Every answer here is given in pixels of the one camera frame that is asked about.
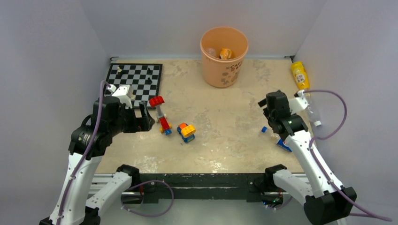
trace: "gray wall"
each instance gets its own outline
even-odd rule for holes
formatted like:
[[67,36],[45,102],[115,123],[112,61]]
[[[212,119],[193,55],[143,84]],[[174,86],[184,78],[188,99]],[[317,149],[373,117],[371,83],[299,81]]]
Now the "gray wall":
[[[325,161],[358,202],[397,223],[398,195],[398,1],[328,0],[301,46],[313,89],[340,93],[348,105],[345,126],[319,141]],[[333,96],[317,94],[322,135],[341,121],[342,105]],[[350,218],[352,224],[391,224]]]
[[2,1],[0,224],[38,224],[61,191],[71,132],[107,56],[77,0]]
[[250,57],[295,55],[326,0],[80,0],[106,52],[129,58],[199,57],[203,33],[232,26]]

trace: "clear plastic bottle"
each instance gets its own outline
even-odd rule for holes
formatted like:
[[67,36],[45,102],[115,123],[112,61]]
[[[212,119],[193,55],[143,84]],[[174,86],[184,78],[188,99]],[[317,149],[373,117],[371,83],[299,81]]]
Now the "clear plastic bottle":
[[309,118],[310,122],[316,127],[322,125],[321,117],[319,115],[318,109],[315,107],[315,104],[312,101],[311,95],[309,93],[306,94],[306,99],[307,99],[307,102],[308,102],[308,106],[306,108],[306,112],[307,112],[307,115],[308,115],[308,118]]
[[209,53],[209,55],[216,57],[216,52],[214,48],[207,48],[206,52]]

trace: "yellow bottle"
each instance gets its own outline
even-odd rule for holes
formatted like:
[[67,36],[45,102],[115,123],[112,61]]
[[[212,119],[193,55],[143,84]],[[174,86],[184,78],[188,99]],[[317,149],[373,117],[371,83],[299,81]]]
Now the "yellow bottle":
[[291,65],[291,73],[293,74],[297,87],[300,90],[307,90],[310,88],[310,82],[308,80],[307,72],[301,61],[297,61]]

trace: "bottle cap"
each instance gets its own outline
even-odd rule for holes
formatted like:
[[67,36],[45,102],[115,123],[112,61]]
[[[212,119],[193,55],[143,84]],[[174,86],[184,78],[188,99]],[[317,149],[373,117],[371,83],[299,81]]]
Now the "bottle cap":
[[315,122],[314,122],[314,125],[315,125],[316,127],[319,127],[320,125],[322,125],[322,123],[321,123],[320,121],[315,121]]

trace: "chessboard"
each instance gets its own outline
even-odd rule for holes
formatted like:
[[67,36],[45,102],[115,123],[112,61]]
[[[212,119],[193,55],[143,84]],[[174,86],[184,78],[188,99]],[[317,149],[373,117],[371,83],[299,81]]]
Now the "chessboard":
[[133,87],[133,107],[139,109],[140,101],[147,102],[148,109],[154,109],[149,105],[149,100],[159,94],[161,83],[162,64],[136,64],[136,63],[111,63],[106,81],[117,88],[121,84],[130,84]]

